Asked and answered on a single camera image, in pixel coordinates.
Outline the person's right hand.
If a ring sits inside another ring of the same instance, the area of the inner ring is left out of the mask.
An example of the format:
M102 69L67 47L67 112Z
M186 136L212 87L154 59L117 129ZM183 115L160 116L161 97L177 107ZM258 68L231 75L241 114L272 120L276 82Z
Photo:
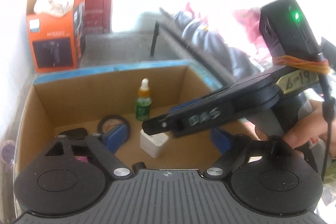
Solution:
M322 114L322 102L310 100L313 112L298 121L282 138L292 148L301 147L310 139L327 141L327 123Z

